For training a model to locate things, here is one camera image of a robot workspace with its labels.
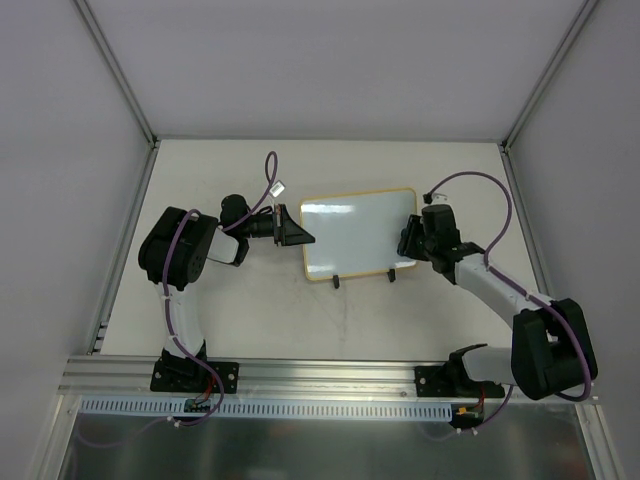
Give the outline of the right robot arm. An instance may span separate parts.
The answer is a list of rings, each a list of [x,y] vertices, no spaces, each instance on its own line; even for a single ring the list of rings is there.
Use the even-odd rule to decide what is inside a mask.
[[[445,364],[449,387],[470,395],[482,383],[518,387],[532,400],[549,396],[589,397],[598,366],[584,312],[570,299],[530,293],[493,265],[486,251],[464,242],[454,212],[429,205],[409,216],[401,232],[399,255],[431,264],[452,285],[473,294],[511,330],[507,347],[476,344],[454,351]]]

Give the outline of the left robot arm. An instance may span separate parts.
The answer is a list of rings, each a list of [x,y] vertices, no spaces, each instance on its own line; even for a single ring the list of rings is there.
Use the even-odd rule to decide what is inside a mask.
[[[167,332],[151,391],[236,392],[239,365],[208,359],[194,284],[209,262],[240,266],[253,238],[271,238],[283,247],[315,242],[284,204],[252,210],[238,194],[222,200],[220,218],[169,207],[151,229],[138,264],[159,295]]]

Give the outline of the yellow framed whiteboard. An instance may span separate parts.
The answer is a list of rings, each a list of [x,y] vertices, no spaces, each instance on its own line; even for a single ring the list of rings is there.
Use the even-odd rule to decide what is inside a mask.
[[[307,198],[301,226],[315,237],[303,246],[310,281],[333,280],[413,268],[397,247],[409,217],[417,213],[410,187]]]

